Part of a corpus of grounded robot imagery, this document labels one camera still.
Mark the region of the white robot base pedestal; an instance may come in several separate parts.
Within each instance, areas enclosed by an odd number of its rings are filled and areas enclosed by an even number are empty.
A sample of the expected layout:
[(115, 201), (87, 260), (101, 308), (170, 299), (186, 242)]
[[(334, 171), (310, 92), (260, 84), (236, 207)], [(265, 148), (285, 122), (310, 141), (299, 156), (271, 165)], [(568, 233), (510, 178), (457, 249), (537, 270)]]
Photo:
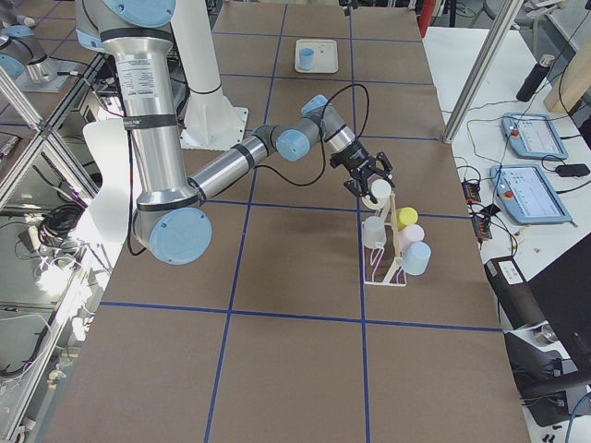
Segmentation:
[(206, 3), (177, 1), (171, 25), (189, 90), (182, 146), (228, 150), (242, 141), (248, 109), (224, 95)]

